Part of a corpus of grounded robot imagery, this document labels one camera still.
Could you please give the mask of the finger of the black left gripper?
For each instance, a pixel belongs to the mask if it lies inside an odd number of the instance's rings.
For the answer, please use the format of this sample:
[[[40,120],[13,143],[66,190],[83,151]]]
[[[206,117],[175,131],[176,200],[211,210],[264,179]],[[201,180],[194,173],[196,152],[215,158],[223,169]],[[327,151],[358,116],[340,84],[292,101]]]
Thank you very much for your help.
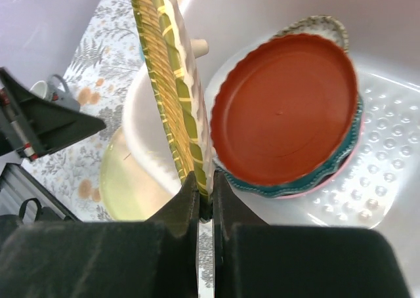
[[[106,128],[99,117],[43,100],[1,68],[1,155],[34,161]]]

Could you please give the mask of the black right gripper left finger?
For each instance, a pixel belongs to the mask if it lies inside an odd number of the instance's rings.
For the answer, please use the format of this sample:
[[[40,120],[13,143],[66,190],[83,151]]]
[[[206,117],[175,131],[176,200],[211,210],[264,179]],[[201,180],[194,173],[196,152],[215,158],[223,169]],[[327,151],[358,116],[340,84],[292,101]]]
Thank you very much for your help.
[[[200,195],[190,173],[146,221],[50,221],[1,248],[2,297],[197,297]]]

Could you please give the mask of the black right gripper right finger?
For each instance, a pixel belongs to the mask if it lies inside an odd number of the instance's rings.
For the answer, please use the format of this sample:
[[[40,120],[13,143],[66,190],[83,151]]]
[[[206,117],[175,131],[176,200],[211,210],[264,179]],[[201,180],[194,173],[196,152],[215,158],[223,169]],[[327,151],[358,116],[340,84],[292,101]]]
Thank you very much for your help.
[[[386,239],[365,228],[270,225],[221,172],[213,191],[216,297],[409,297]]]

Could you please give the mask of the cream large plate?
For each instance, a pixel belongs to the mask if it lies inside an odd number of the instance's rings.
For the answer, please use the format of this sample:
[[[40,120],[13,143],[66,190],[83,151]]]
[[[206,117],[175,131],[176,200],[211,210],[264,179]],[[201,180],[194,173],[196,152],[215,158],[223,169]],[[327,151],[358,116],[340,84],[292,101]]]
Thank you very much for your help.
[[[140,161],[127,147],[123,129],[113,134],[102,157],[99,192],[112,219],[145,221],[181,187],[162,129],[140,146]]]

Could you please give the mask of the teal scalloped plate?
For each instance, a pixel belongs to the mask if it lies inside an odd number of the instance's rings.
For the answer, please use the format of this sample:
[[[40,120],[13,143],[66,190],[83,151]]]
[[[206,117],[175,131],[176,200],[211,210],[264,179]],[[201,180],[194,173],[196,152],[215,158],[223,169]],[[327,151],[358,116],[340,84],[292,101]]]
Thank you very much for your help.
[[[341,145],[334,152],[334,154],[321,166],[313,170],[311,173],[287,184],[279,184],[276,186],[261,186],[256,184],[248,184],[238,178],[234,177],[227,168],[215,156],[213,161],[219,171],[222,171],[230,184],[235,188],[251,192],[265,198],[282,198],[286,196],[296,196],[297,194],[304,194],[317,186],[321,185],[328,178],[333,176],[340,167],[344,164],[346,159],[355,149],[360,136],[360,129],[362,126],[362,114],[364,110],[364,101],[361,95],[358,95],[358,105],[355,112],[354,120],[352,122],[350,131],[348,132]]]

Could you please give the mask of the pink bear plate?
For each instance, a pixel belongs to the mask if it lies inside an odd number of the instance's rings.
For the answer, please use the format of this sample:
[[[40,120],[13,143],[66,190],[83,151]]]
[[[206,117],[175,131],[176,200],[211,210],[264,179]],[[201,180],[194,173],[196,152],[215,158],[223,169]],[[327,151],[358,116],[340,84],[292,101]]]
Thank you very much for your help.
[[[307,196],[309,194],[315,193],[317,190],[324,189],[324,187],[327,186],[329,183],[334,182],[335,181],[335,178],[342,172],[342,169],[349,164],[349,161],[355,155],[354,151],[360,145],[360,138],[361,138],[361,135],[364,132],[364,117],[365,117],[365,113],[362,110],[362,113],[360,114],[360,117],[359,117],[359,119],[360,119],[360,127],[359,127],[358,139],[356,141],[356,144],[354,145],[354,148],[345,156],[345,159],[343,159],[341,161],[341,163],[339,164],[337,170],[333,174],[328,175],[327,177],[324,177],[323,178],[323,181],[321,183],[319,183],[317,186],[315,186],[314,188],[312,188],[311,190],[307,190],[305,192],[301,192],[301,193],[298,193],[298,194],[290,194],[290,195],[286,195],[286,196],[278,196],[278,197],[274,198],[274,200],[289,200],[289,199],[301,198],[301,197]]]

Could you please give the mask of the red round plate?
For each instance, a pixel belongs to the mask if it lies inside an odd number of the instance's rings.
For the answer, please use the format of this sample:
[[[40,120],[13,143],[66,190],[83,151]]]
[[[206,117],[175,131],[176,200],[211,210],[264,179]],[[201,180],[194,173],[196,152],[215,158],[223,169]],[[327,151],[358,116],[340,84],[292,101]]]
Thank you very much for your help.
[[[350,131],[358,84],[347,53],[319,35],[260,45],[222,82],[211,110],[219,161],[249,184],[295,181],[325,163]]]

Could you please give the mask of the gold rimmed plate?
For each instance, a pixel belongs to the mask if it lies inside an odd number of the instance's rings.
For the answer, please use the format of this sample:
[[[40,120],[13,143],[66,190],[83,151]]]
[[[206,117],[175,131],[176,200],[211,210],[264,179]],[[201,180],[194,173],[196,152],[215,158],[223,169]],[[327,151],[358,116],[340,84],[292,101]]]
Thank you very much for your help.
[[[213,201],[213,155],[196,58],[177,0],[131,0],[160,120],[178,177]]]

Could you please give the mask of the white deep plate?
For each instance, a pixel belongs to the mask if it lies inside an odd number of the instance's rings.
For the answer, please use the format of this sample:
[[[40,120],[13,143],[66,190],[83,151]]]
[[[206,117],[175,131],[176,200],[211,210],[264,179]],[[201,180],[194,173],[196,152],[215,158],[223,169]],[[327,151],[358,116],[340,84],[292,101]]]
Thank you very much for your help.
[[[235,68],[236,64],[244,59],[246,52],[237,53],[231,56],[219,69],[214,73],[205,88],[205,98],[213,99],[219,91],[221,84],[225,81],[227,75]]]

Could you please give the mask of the speckled round plate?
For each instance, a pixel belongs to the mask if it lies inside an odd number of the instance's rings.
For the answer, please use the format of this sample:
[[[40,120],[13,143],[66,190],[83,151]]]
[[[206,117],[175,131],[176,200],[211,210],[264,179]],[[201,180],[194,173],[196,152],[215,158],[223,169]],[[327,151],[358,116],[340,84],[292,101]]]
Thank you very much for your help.
[[[271,39],[301,33],[319,35],[334,42],[344,52],[349,52],[347,29],[338,19],[328,15],[314,15],[300,19],[277,32]]]

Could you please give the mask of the white plastic bin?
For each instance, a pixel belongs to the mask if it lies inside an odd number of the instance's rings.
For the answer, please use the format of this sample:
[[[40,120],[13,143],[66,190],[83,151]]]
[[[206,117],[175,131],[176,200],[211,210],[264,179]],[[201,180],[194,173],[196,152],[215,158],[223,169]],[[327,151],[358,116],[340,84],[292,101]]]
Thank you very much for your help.
[[[182,0],[188,34],[209,52],[197,66],[205,90],[231,56],[249,52],[315,14],[341,21],[364,100],[355,155],[324,189],[274,200],[238,191],[272,224],[347,225],[383,234],[419,229],[419,0]]]

